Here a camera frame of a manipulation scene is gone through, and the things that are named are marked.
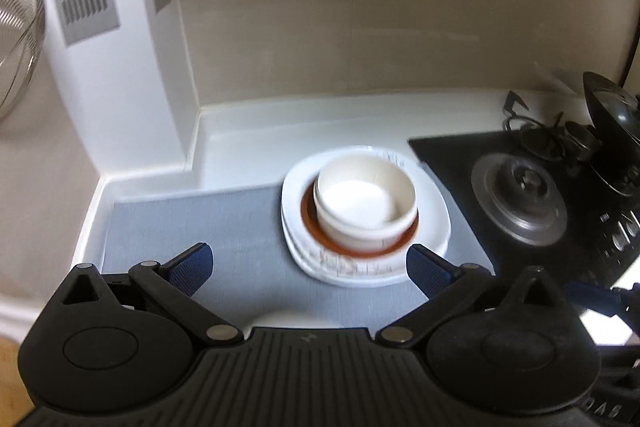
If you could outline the black pan support grate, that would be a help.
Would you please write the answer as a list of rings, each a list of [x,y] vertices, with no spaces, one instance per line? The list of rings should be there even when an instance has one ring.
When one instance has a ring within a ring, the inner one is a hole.
[[[502,106],[502,129],[537,158],[550,162],[584,162],[600,147],[593,127],[564,120],[563,113],[556,115],[552,125],[547,126],[533,117],[516,113],[517,105],[528,109],[516,92],[509,91]]]

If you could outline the upper white square plate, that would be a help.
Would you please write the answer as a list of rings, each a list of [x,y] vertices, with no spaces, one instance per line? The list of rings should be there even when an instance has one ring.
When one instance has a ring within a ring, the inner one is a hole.
[[[408,279],[409,247],[446,253],[446,202],[418,164],[393,150],[350,146],[299,161],[285,176],[281,219],[286,243],[307,275],[344,287]]]

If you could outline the lower patterned white plate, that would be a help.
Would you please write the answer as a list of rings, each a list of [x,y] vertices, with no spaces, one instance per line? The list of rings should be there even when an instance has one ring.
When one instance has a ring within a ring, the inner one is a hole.
[[[358,153],[391,161],[405,170],[416,188],[418,231],[408,244],[390,255],[364,259],[338,255],[313,239],[300,217],[302,196],[320,169],[336,158]],[[442,256],[446,254],[451,235],[442,192],[418,162],[396,150],[362,145],[325,150],[299,161],[288,170],[281,191],[281,222],[285,242],[296,265],[313,279],[343,287],[370,288],[404,283],[408,280],[406,254],[409,246],[418,243]]]

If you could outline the orange-brown plastic plate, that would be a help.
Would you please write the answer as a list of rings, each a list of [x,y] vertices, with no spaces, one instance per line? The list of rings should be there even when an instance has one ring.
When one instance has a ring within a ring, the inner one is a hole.
[[[393,251],[398,251],[401,246],[408,244],[418,231],[420,218],[416,216],[411,225],[396,239],[354,239],[346,236],[338,241],[336,239],[337,233],[329,234],[320,227],[318,210],[314,202],[314,182],[316,179],[313,179],[311,184],[306,187],[302,196],[300,217],[302,217],[304,227],[311,237],[338,255],[362,259],[390,255]]]

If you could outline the silver gas burner cap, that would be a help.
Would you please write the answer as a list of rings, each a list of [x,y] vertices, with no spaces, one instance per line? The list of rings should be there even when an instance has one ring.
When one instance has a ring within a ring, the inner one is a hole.
[[[485,215],[512,239],[535,247],[562,239],[566,205],[537,161],[503,153],[484,155],[473,166],[471,185]]]

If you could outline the black glass gas stove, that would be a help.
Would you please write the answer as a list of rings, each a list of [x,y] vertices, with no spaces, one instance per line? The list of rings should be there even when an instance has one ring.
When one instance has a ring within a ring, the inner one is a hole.
[[[495,270],[541,265],[560,283],[612,286],[639,266],[639,199],[611,192],[548,131],[413,138]]]

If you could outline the black wok pan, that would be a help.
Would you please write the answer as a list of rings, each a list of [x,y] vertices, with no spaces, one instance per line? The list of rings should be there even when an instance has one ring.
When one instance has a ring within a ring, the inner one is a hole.
[[[596,173],[620,195],[639,187],[639,99],[595,72],[585,72],[585,100],[599,144]]]

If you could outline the grey drying mat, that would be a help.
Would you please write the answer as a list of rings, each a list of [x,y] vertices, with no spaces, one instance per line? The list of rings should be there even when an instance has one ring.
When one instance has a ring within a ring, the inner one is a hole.
[[[214,272],[194,298],[241,329],[285,317],[307,326],[376,332],[424,303],[410,282],[350,288],[307,277],[285,243],[280,199],[280,186],[267,185],[119,202],[108,226],[102,270],[124,273],[144,260],[165,262],[204,242],[213,249]]]

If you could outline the cream plastic bowl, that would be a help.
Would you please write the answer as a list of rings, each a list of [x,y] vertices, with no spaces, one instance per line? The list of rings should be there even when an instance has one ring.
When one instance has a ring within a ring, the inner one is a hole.
[[[418,196],[404,169],[365,153],[323,166],[314,182],[320,227],[337,240],[396,239],[418,215]]]

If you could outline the metal mesh strainer bowl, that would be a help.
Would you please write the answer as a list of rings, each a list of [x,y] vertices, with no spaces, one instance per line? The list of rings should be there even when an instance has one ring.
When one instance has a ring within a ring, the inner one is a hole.
[[[1,0],[1,119],[23,98],[39,61],[44,0]]]

